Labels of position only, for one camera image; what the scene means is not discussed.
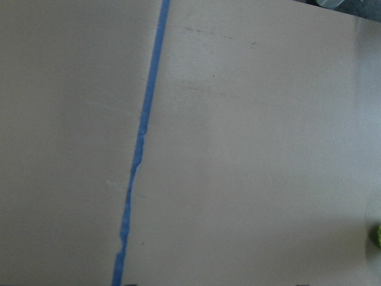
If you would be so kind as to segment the yellow tennis ball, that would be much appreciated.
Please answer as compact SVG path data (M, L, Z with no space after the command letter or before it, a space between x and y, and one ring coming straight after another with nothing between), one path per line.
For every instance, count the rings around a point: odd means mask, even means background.
M370 241L378 248L380 248L380 224L374 224L369 231Z

